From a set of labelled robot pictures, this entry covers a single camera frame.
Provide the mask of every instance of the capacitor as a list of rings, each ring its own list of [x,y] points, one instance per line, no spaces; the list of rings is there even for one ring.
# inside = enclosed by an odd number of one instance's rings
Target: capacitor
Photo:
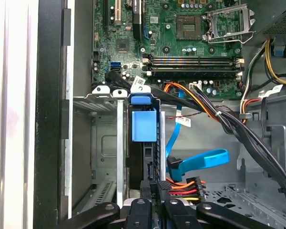
[[[110,13],[111,13],[111,14],[114,14],[114,6],[111,6],[111,7],[110,7]]]

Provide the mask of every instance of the ventilation hole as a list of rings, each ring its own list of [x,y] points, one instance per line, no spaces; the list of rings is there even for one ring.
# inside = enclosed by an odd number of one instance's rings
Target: ventilation hole
[[[226,204],[226,205],[224,205],[224,207],[225,208],[233,208],[233,207],[235,207],[236,205],[234,205],[234,204]]]
[[[217,200],[218,203],[221,203],[221,204],[226,204],[228,202],[232,202],[229,198],[224,198],[224,197],[221,197]]]
[[[286,16],[270,27],[264,34],[286,34]]]

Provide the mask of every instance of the green circuit board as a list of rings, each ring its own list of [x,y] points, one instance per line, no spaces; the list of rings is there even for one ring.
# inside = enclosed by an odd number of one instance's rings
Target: green circuit board
[[[199,18],[206,11],[224,8],[224,0],[184,0],[183,5],[180,4],[180,0],[142,0],[145,29],[141,42],[133,37],[132,1],[120,1],[121,25],[111,23],[109,20],[108,28],[104,29],[104,6],[107,4],[110,19],[111,16],[114,17],[114,14],[110,12],[110,7],[115,7],[116,0],[108,0],[107,3],[105,3],[106,0],[95,0],[93,51],[97,52],[99,62],[98,71],[92,73],[94,81],[103,82],[105,73],[110,70],[110,63],[121,62],[121,75],[126,74],[126,80],[133,81],[138,75],[146,79],[145,84],[163,89],[163,85],[169,80],[159,81],[146,76],[146,72],[142,70],[143,52],[153,56],[241,57],[241,44],[238,42],[210,45],[202,41],[201,36],[206,32],[207,25],[202,20],[199,21]],[[217,27],[219,34],[239,31],[239,12],[218,17]],[[148,37],[149,31],[152,32],[151,37]],[[204,79],[180,79],[178,81],[188,85],[194,81],[204,81]],[[237,86],[239,81],[236,78],[214,79],[214,84],[210,84],[208,80],[207,83],[202,84],[202,90],[210,98],[240,99],[241,91]],[[211,92],[216,90],[216,93],[207,93],[210,90]]]

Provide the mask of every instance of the screw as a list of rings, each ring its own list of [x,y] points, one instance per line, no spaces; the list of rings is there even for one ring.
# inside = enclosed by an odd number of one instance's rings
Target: screw
[[[114,209],[114,206],[112,204],[107,204],[107,206],[105,207],[106,210],[112,210]]]
[[[171,203],[171,204],[178,204],[178,201],[177,201],[176,199],[171,199],[171,200],[170,200],[170,203]]]
[[[138,204],[145,204],[145,201],[144,200],[142,200],[142,199],[140,199],[140,200],[138,200],[138,202],[137,202]]]
[[[212,209],[212,207],[210,205],[208,205],[208,204],[203,204],[202,207],[204,209],[206,209],[206,210],[211,210]]]

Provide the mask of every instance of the white plastic clip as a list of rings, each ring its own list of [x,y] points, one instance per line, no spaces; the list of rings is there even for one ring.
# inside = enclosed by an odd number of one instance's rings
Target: white plastic clip
[[[215,117],[221,115],[221,111],[218,111],[216,114],[215,114]]]

